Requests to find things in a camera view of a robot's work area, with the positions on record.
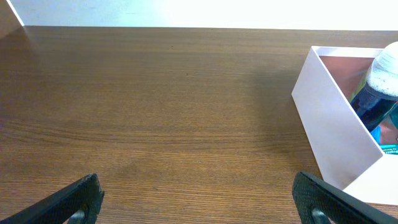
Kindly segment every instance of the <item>white box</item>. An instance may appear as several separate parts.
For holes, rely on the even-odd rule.
[[[381,150],[347,100],[381,50],[312,47],[292,96],[324,181],[364,202],[398,205],[398,155]]]

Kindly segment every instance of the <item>white bottle cap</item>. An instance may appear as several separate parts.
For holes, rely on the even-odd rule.
[[[371,66],[368,85],[380,93],[398,97],[398,42],[388,45]]]

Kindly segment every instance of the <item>wood grain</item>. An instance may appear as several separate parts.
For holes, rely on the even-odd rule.
[[[290,95],[309,47],[397,37],[18,29],[0,40],[0,219],[96,172],[98,223],[300,223],[294,176],[320,176]]]
[[[21,27],[6,0],[0,0],[0,38]]]

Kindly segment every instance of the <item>wooden table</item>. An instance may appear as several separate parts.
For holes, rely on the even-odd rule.
[[[98,223],[300,223],[294,176],[320,176],[290,95],[310,46],[397,38],[20,28],[0,40],[0,219],[96,172]]]

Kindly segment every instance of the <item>white wall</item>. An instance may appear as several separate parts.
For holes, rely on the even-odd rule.
[[[398,30],[394,0],[11,0],[25,25]]]

